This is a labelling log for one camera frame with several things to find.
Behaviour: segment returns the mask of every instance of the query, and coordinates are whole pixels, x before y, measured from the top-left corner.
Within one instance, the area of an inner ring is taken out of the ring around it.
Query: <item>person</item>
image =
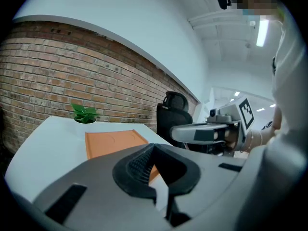
[[[246,13],[265,16],[266,19],[278,21],[282,25],[276,56],[273,62],[269,63],[274,74],[272,95],[276,103],[273,122],[269,128],[248,132],[241,151],[249,153],[281,133],[308,127],[305,117],[308,102],[307,99],[301,99],[307,96],[308,91],[308,57],[305,42],[292,15],[278,0],[233,1],[236,2],[237,8],[246,10]],[[233,148],[236,135],[228,131],[225,139],[227,145]]]

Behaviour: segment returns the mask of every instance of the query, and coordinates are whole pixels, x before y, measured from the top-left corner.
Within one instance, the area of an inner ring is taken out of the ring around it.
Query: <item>orange cutting board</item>
[[[88,159],[149,143],[135,130],[105,133],[85,133],[85,139]],[[150,174],[150,182],[158,174],[158,170],[154,166]]]

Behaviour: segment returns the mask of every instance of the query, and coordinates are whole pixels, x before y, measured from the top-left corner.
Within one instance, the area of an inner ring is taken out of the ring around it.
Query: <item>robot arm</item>
[[[246,97],[242,97],[219,109],[210,111],[206,123],[175,126],[170,130],[171,138],[189,144],[224,146],[225,131],[236,131],[234,150],[241,150],[246,135],[254,123],[254,115]]]

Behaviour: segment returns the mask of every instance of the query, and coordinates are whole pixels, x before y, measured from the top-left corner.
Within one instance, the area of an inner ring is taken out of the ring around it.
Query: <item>white ceiling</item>
[[[222,88],[213,88],[215,103],[214,108],[220,108],[228,103],[230,103],[231,99],[237,100],[243,96],[246,96],[249,100],[251,108],[254,112],[254,116],[256,118],[262,119],[264,125],[270,121],[272,121],[274,116],[274,108],[271,108],[270,105],[273,104],[273,101],[269,101],[263,98],[259,98],[253,95],[249,95],[247,93],[240,93],[237,97],[234,95],[235,90],[227,90]],[[257,112],[258,109],[264,108],[265,110]]]
[[[243,16],[236,5],[222,10],[217,0],[179,0],[188,21],[203,42],[209,61],[250,61],[264,64],[274,57],[281,37],[270,22],[264,47],[256,46],[259,17]]]

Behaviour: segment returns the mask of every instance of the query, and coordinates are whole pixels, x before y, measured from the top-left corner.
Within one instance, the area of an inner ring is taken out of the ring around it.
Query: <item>ceiling light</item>
[[[260,21],[257,46],[263,47],[268,32],[269,20]]]

